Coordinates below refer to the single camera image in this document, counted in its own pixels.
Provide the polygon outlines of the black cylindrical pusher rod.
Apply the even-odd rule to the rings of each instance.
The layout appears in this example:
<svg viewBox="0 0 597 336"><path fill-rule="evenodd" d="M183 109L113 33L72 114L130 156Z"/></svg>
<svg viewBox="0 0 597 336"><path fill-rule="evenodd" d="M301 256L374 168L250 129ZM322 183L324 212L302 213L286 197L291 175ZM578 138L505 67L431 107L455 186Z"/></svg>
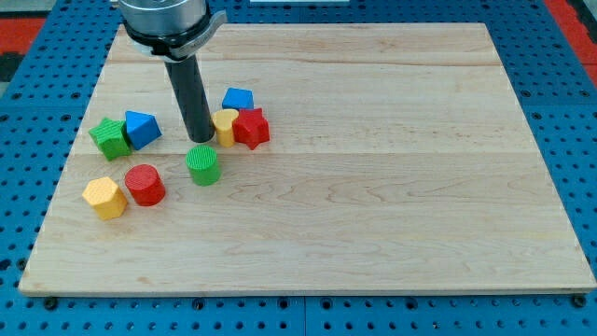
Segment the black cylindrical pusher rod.
<svg viewBox="0 0 597 336"><path fill-rule="evenodd" d="M215 134L197 57L165 64L189 139L195 143L210 141Z"/></svg>

